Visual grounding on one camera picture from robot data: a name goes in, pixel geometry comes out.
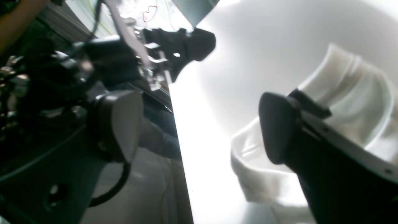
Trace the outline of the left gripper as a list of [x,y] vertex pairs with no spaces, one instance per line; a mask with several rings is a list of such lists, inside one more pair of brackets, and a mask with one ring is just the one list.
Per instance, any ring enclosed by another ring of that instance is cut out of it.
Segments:
[[195,28],[165,31],[145,29],[133,17],[122,17],[121,0],[105,0],[115,29],[124,44],[138,59],[138,70],[151,91],[162,83],[174,83],[178,75],[192,61],[204,60],[216,46],[212,32]]

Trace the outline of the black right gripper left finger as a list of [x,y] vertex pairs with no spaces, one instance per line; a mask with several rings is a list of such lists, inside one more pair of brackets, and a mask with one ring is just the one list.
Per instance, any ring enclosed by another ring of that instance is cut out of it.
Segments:
[[[29,144],[11,141],[1,155],[1,217],[12,224],[78,224],[92,204],[123,187],[135,157],[143,118],[138,91],[98,96],[71,128]],[[100,197],[92,195],[108,163],[122,163],[122,179]]]

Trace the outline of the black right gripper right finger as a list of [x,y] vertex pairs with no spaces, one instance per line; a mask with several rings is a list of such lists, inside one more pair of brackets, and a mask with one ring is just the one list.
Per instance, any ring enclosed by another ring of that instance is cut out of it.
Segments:
[[331,115],[303,93],[265,92],[259,117],[267,157],[286,165],[319,224],[396,224],[397,166],[324,123]]

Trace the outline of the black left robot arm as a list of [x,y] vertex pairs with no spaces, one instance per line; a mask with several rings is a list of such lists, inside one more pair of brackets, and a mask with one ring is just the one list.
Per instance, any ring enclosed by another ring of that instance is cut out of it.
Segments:
[[121,16],[120,0],[98,1],[93,30],[103,4],[118,32],[114,39],[94,39],[92,32],[63,57],[56,55],[51,44],[39,44],[38,50],[1,68],[2,131],[45,125],[58,128],[61,122],[71,122],[70,112],[54,118],[40,113],[79,105],[100,81],[118,85],[145,78],[157,90],[160,82],[175,82],[186,65],[202,61],[215,49],[215,35],[206,30],[169,32],[138,27],[132,17]]

